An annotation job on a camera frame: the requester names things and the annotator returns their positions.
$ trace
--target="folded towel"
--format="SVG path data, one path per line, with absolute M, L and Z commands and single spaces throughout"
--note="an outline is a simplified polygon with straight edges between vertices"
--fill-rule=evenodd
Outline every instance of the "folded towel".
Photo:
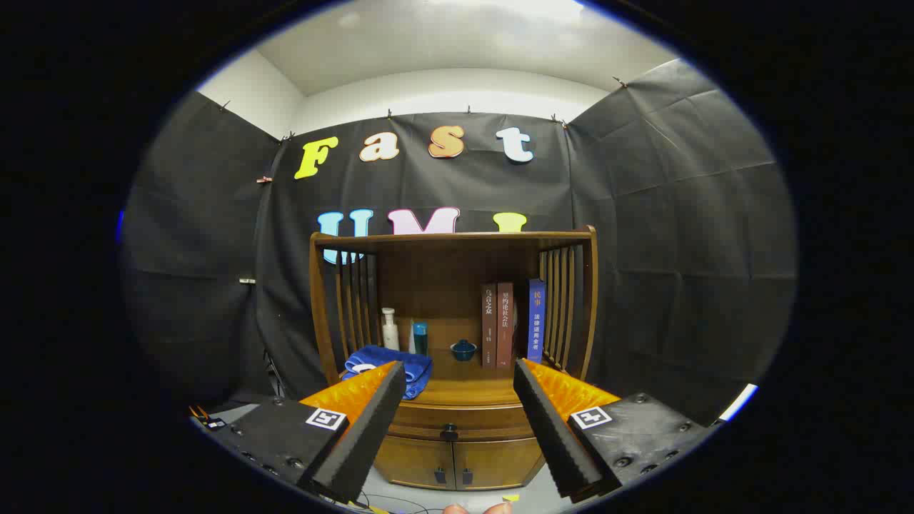
M 431 366 L 431 358 L 414 353 L 396 351 L 384 347 L 367 346 L 361 348 L 356 353 L 349 356 L 345 362 L 345 368 L 350 373 L 356 373 L 353 368 L 359 364 L 371 364 L 375 368 L 387 364 L 392 360 L 402 360 L 403 367 L 406 368 L 406 382 L 416 381 L 425 369 Z
M 364 347 L 356 353 L 349 356 L 345 362 L 346 374 L 343 380 L 351 379 L 358 375 L 352 368 L 358 364 L 372 364 L 375 367 L 381 366 L 391 360 L 402 360 L 406 368 L 406 392 L 403 394 L 404 400 L 413 400 L 419 393 L 425 390 L 425 386 L 431 378 L 431 359 L 424 355 L 416 355 L 396 351 L 383 347 Z

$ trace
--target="wooden cabinet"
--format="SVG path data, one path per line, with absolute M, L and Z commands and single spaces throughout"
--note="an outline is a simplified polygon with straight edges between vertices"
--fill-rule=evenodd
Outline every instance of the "wooden cabinet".
M 472 491 L 525 486 L 544 462 L 533 437 L 449 443 L 388 435 L 375 468 L 402 486 Z
M 453 462 L 451 443 L 389 435 L 377 451 L 375 468 L 394 484 L 455 489 Z
M 457 489 L 472 491 L 522 487 L 545 460 L 537 439 L 453 443 Z
M 404 486 L 475 490 L 523 486 L 536 474 L 544 459 L 514 391 L 514 366 L 483 368 L 478 350 L 473 359 L 458 361 L 450 346 L 466 339 L 479 348 L 483 284 L 514 282 L 519 285 L 519 319 L 513 353 L 523 357 L 525 284 L 538 277 L 547 282 L 543 364 L 584 379 L 599 297 L 597 248 L 592 227 L 565 232 L 312 234 L 314 333 L 330 384 L 340 381 L 342 362 L 350 354 L 382 344 L 382 306 L 396 310 L 401 350 L 408 348 L 410 319 L 428 324 L 431 377 L 416 399 L 401 402 L 397 409 L 375 460 L 384 478 Z M 324 250 L 336 251 L 334 264 L 324 261 Z M 325 277 L 335 291 L 324 287 Z M 576 298 L 581 299 L 578 305 Z M 449 424 L 453 429 L 443 433 Z

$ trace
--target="pink letter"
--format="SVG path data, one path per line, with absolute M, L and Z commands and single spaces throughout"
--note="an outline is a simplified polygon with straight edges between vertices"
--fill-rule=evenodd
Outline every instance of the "pink letter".
M 391 210 L 388 220 L 394 224 L 394 234 L 452 234 L 457 228 L 460 210 L 456 207 L 442 207 L 431 215 L 425 230 L 410 209 Z

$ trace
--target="yellow letter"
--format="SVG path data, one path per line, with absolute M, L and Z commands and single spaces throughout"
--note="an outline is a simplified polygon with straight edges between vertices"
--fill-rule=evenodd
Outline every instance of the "yellow letter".
M 320 141 L 312 141 L 311 143 L 305 143 L 302 147 L 304 154 L 302 155 L 302 167 L 298 168 L 298 171 L 295 172 L 295 179 L 310 177 L 317 174 L 317 166 L 315 164 L 321 165 L 327 159 L 327 154 L 329 150 L 327 147 L 336 148 L 340 140 L 336 136 L 328 137 Z
M 519 232 L 526 223 L 526 216 L 516 212 L 499 212 L 492 216 L 499 232 Z
M 397 135 L 392 132 L 382 132 L 370 135 L 365 140 L 365 148 L 358 154 L 358 158 L 370 163 L 378 159 L 388 160 L 399 154 L 397 148 Z

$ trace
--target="cabinet handle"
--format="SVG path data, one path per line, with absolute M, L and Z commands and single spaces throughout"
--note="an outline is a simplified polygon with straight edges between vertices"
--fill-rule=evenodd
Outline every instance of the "cabinet handle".
M 444 430 L 441 431 L 440 436 L 445 441 L 456 441 L 458 437 L 457 426 L 454 423 L 447 423 L 444 425 Z

